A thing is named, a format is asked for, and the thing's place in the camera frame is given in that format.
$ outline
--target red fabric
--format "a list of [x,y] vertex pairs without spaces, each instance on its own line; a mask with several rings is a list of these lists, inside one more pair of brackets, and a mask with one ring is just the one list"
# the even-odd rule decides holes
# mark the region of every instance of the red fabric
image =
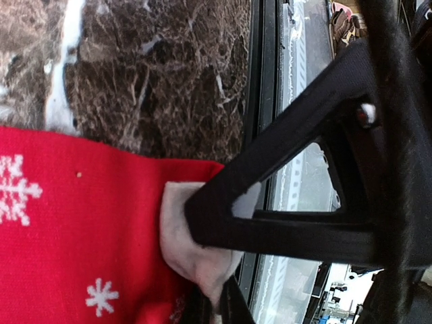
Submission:
[[[176,323],[191,283],[161,256],[163,188],[222,166],[48,132],[0,128],[0,139],[0,323]],[[98,278],[113,311],[100,317]]]

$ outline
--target glass pane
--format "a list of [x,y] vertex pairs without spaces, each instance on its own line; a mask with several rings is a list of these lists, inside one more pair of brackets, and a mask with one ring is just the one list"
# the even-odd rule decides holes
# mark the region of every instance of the glass pane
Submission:
[[[325,0],[282,5],[282,112],[331,62]],[[273,209],[330,211],[338,208],[328,165],[318,144],[309,145],[277,172]],[[257,324],[302,323],[319,262],[263,256],[252,314]]]

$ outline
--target snowflake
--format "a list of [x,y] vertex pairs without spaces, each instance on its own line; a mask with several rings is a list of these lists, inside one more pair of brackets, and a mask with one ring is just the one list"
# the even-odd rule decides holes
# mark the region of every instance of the snowflake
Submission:
[[17,221],[21,219],[23,226],[30,225],[26,215],[28,197],[39,198],[42,188],[38,184],[27,184],[21,170],[24,158],[0,156],[0,224],[3,220]]
[[102,279],[97,278],[96,279],[96,288],[93,286],[87,287],[87,292],[92,298],[86,299],[86,305],[88,307],[97,306],[96,308],[96,316],[101,317],[102,316],[102,310],[106,309],[108,313],[114,313],[114,308],[108,304],[108,300],[118,299],[119,293],[118,292],[110,292],[111,289],[111,282],[108,281],[104,286],[103,289],[101,289],[102,286]]

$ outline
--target brown marble countertop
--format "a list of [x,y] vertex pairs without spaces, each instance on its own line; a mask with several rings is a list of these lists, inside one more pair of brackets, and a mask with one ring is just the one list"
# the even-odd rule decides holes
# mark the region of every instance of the brown marble countertop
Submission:
[[0,124],[151,157],[240,150],[250,0],[0,0]]

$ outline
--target marble surface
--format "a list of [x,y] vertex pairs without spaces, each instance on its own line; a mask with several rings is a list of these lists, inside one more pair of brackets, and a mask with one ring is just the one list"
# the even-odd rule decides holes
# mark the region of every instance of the marble surface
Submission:
[[71,1],[0,0],[0,124],[152,157],[238,153],[250,0]]

